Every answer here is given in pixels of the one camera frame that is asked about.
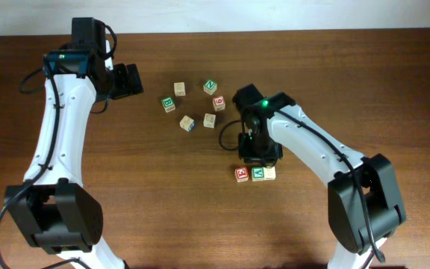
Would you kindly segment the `pretzel picture wooden block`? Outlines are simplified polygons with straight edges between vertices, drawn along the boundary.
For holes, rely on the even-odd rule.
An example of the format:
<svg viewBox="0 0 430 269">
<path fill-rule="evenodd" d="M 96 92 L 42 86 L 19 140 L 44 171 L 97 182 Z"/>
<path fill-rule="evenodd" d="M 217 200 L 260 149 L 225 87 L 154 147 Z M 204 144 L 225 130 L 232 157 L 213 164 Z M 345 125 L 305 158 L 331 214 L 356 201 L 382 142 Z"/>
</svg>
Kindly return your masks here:
<svg viewBox="0 0 430 269">
<path fill-rule="evenodd" d="M 275 180 L 276 172 L 275 167 L 265 167 L 264 168 L 264 179 L 265 180 Z"/>
</svg>

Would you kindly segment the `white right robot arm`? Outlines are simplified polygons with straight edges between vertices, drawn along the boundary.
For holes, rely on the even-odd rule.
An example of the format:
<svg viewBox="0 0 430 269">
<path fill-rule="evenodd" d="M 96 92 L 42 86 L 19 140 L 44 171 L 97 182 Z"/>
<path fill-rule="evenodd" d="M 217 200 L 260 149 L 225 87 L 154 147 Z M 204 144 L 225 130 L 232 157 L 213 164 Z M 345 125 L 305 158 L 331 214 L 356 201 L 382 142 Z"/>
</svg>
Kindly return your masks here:
<svg viewBox="0 0 430 269">
<path fill-rule="evenodd" d="M 327 187 L 328 224 L 337 239 L 328 268 L 384 262 L 381 245 L 406 220 L 392 163 L 382 154 L 368 158 L 336 140 L 286 93 L 265 97 L 250 84 L 232 101 L 242 124 L 240 159 L 273 167 L 288 149 Z"/>
</svg>

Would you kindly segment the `red E elephant block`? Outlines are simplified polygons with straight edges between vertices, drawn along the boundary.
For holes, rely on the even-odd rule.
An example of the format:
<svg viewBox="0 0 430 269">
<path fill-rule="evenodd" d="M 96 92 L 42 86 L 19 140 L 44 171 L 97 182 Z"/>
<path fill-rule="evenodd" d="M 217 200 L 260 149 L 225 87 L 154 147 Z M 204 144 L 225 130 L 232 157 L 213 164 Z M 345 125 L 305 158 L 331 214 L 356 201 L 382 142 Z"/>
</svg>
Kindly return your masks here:
<svg viewBox="0 0 430 269">
<path fill-rule="evenodd" d="M 246 167 L 238 167 L 234 171 L 235 179 L 238 183 L 249 180 L 249 171 Z"/>
</svg>

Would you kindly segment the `green V wooden block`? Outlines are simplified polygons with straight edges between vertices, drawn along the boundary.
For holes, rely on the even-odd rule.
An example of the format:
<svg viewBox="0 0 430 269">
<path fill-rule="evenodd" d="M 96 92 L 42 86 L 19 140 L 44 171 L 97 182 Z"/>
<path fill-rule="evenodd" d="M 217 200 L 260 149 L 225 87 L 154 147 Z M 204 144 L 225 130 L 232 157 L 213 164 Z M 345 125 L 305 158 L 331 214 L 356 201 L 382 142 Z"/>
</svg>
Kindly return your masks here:
<svg viewBox="0 0 430 269">
<path fill-rule="evenodd" d="M 260 182 L 265 180 L 263 167 L 253 167 L 251 171 L 251 175 L 252 175 L 253 182 Z"/>
</svg>

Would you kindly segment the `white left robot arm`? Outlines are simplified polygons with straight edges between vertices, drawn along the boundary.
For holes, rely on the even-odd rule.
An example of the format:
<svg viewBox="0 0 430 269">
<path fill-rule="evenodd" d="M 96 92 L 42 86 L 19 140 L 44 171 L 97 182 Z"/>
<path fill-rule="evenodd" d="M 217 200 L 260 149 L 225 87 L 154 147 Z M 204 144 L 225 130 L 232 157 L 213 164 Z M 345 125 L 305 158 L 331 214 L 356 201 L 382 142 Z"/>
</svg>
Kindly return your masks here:
<svg viewBox="0 0 430 269">
<path fill-rule="evenodd" d="M 93 105 L 143 92 L 136 64 L 113 64 L 109 25 L 72 20 L 69 43 L 43 57 L 46 105 L 37 148 L 21 185 L 7 187 L 3 212 L 25 240 L 75 268 L 126 268 L 102 237 L 102 207 L 83 188 L 81 158 Z"/>
</svg>

